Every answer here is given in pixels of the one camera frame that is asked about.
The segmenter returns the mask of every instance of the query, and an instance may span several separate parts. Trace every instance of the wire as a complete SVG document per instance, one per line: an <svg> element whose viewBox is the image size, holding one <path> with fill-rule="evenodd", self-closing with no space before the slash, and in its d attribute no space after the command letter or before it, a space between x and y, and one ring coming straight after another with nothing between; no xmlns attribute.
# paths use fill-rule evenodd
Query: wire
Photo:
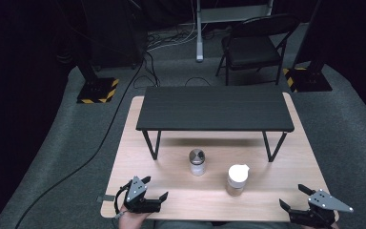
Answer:
<svg viewBox="0 0 366 229"><path fill-rule="evenodd" d="M154 65L153 65L153 56L149 52L146 52L146 54L151 58L152 70L148 69L148 67L147 67L147 61L145 61L145 69L155 78L155 87L160 87L160 80L156 76L155 68L154 68Z"/></svg>
<svg viewBox="0 0 366 229"><path fill-rule="evenodd" d="M169 46L174 46L174 45L180 45L180 44L184 44L187 43L189 41L192 41L195 37L192 37L190 40L187 40L190 36L192 36L193 34L193 30L191 32L188 32L186 30L183 30L175 35L169 36L169 37L165 37L165 38L159 38L153 42L151 42L148 45L147 50L148 51L153 51L159 48L163 48L163 47L169 47Z"/></svg>
<svg viewBox="0 0 366 229"><path fill-rule="evenodd" d="M175 28L176 28L176 32L174 32L174 35L167 36L165 38L162 38L161 34L171 33L170 31L160 31L160 32L150 34L148 36L148 41L150 42L148 44L148 48L153 47L162 42L178 42L180 39L184 38L187 35L186 30L179 31L178 25L176 25Z"/></svg>
<svg viewBox="0 0 366 229"><path fill-rule="evenodd" d="M147 75L144 74L144 75L141 75L141 76L139 76L135 79L135 81L133 82L133 88L134 89L143 89L143 88L149 87L149 86L140 86L140 87L135 86L135 83L138 81L138 79L141 79L141 78L146 78L146 79L150 80L151 83L152 83L152 85L150 87L155 87L155 83Z"/></svg>
<svg viewBox="0 0 366 229"><path fill-rule="evenodd" d="M118 190L117 194L115 195L114 199L114 209L115 213L118 215L120 213L120 210L118 209L118 197L120 197L121 193L128 190L130 186L132 185L132 180L130 180L126 185L120 187L120 190Z"/></svg>
<svg viewBox="0 0 366 229"><path fill-rule="evenodd" d="M115 110L114 115L112 116L112 121L105 133L105 135L103 136L102 141L100 142L98 148L96 149L96 151L94 152L94 154L85 162L83 163L81 166L79 166L77 169L75 169L73 172L71 172L70 174L68 174L67 176L63 177L62 179L60 179L59 181L57 181L55 184L52 185L52 187L50 187L49 189L47 189L43 194L41 194L37 199L34 200L34 202L28 207L28 209L26 209L26 211L23 213L22 217L17 221L15 228L17 229L20 225L20 223L23 221L23 218L26 216L26 214L29 212L29 210L43 197L45 196L49 191L51 191L52 189L54 189L55 187L57 187L59 184L61 184L62 182L64 182L65 180L67 180L69 177L73 176L74 174L76 174L77 172L79 172L82 168L84 168L86 165L88 165L96 156L97 154L100 152L100 150L103 147L103 144L107 138L107 136L109 135L109 132L112 128L112 124L115 121L115 117L118 113L118 110L120 109L120 105L123 102L123 99L127 93L127 90L129 89L129 87L131 86L133 80L136 78L136 76L138 75L139 71L141 70L143 61L141 62L141 65L139 66L138 71L135 73L135 75L133 76L133 78L130 80L130 83L128 84L126 90L124 91L123 95L121 96L120 102L117 105L117 109Z"/></svg>
<svg viewBox="0 0 366 229"><path fill-rule="evenodd" d="M159 48L164 48L164 47L169 47L169 46L175 46L175 45L181 45L181 44L187 43L189 41L192 41L193 39L195 39L197 37L197 35L196 35L195 37L187 40L193 34L193 32L195 30L195 14L194 14L193 0L191 2L192 2L192 13L193 13L193 28L192 28L190 34L188 36L186 36L186 38L184 38L183 40L181 40L179 42L176 42L174 44L169 44L169 45L158 46L158 47L155 47L155 48L152 48L152 49L147 49L147 52L154 51L154 50L157 50Z"/></svg>
<svg viewBox="0 0 366 229"><path fill-rule="evenodd" d="M216 8L216 6L218 5L218 2L219 2L219 0L216 0L215 5L213 6L214 8ZM208 23L203 27L203 29L201 29L201 31L204 31L207 26L208 26Z"/></svg>
<svg viewBox="0 0 366 229"><path fill-rule="evenodd" d="M205 79L205 78L202 78L202 77L192 77L190 79L188 79L186 81L186 83L184 84L184 86L186 87L187 86L187 83L189 83L189 81L191 81L192 79L202 79L203 81L205 81L209 86L211 86L211 84Z"/></svg>

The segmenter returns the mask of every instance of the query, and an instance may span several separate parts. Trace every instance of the table top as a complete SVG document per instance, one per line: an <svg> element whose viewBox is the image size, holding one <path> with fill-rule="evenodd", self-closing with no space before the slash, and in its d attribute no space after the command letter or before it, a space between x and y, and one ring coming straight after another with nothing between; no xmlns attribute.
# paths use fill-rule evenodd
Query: table top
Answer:
<svg viewBox="0 0 366 229"><path fill-rule="evenodd" d="M294 124L276 85L149 87L136 130L292 132Z"/></svg>
<svg viewBox="0 0 366 229"><path fill-rule="evenodd" d="M268 6L242 6L230 8L201 9L201 22L232 22L244 21L246 19L266 15Z"/></svg>
<svg viewBox="0 0 366 229"><path fill-rule="evenodd" d="M295 130L287 134L274 163L268 162L263 136L258 132L165 132L158 160L153 160L144 136L135 130L144 99L135 97L106 195L115 196L133 176L151 176L145 198L159 198L165 192L169 195L161 211L151 214L150 219L289 221L278 200L283 199L293 209L307 210L308 196L298 191L299 183L329 191L292 99L288 94L284 97ZM156 132L149 134L152 140L156 139ZM280 136L281 133L268 133L272 145ZM195 148L202 149L206 156L206 172L201 177L190 172L189 153ZM250 167L239 197L230 196L225 189L228 170L234 164ZM101 215L115 216L113 201L103 202Z"/></svg>

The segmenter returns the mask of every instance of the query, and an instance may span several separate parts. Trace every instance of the hand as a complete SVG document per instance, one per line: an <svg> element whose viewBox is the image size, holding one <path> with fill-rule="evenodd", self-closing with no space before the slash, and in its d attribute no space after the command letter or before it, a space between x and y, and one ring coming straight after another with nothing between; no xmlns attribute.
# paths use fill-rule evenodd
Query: hand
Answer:
<svg viewBox="0 0 366 229"><path fill-rule="evenodd" d="M120 212L125 212L123 216L118 219L118 227L120 229L139 229L144 219L146 219L151 213L131 213L126 212L127 208L121 206Z"/></svg>
<svg viewBox="0 0 366 229"><path fill-rule="evenodd" d="M334 223L332 224L332 227L335 228L335 229L340 229L338 226L337 226L337 223ZM301 226L302 229L318 229L318 228L314 228L314 227L309 227L309 226Z"/></svg>

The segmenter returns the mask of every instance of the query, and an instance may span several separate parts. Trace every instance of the gray carpet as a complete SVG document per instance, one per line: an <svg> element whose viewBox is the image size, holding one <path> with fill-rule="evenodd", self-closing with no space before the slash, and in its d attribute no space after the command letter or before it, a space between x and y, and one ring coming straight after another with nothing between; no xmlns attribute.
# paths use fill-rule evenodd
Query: gray carpet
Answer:
<svg viewBox="0 0 366 229"><path fill-rule="evenodd" d="M305 29L302 25L290 38L284 67L293 64ZM221 37L204 41L203 63L195 62L195 40L151 51L160 86L224 85L222 74L214 76L222 54ZM275 71L276 68L262 69L253 77L249 77L250 72L238 73L232 76L230 84L251 84L258 78L274 77ZM80 171L39 199L19 228L114 228L110 219L101 217L101 203L96 199L106 191L132 98L145 92L133 85L138 88L152 84L141 77L128 88L135 72L116 68L97 73L99 77L118 78L120 83L110 103L86 105L75 103L84 78L77 68L71 71L57 118L2 212L0 228L14 228L43 192L93 156ZM333 87L332 92L290 95L331 193L355 209L353 214L340 214L341 228L366 228L366 106L342 75L328 66L323 73ZM144 74L150 76L144 69L137 76ZM290 91L284 76L279 87Z"/></svg>

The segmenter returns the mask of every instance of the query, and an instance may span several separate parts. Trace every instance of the wooden tabletop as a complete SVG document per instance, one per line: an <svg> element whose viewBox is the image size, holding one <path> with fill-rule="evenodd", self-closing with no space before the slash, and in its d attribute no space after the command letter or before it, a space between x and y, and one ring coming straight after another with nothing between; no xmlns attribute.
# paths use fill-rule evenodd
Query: wooden tabletop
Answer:
<svg viewBox="0 0 366 229"><path fill-rule="evenodd" d="M263 136L258 132L164 132L158 160L153 160L144 136L135 130L143 98L132 100L119 148L114 149L117 154L106 195L115 196L133 176L151 176L145 198L169 195L161 211L150 219L289 221L278 200L293 209L308 209L308 196L298 191L299 183L329 192L288 94L284 98L295 130L288 133L273 163L266 158ZM268 133L272 147L280 136ZM155 141L156 132L150 138ZM189 153L195 148L206 156L206 172L201 177L190 172ZM228 170L234 164L250 167L239 197L231 197L225 189ZM115 216L112 201L103 202L101 215Z"/></svg>

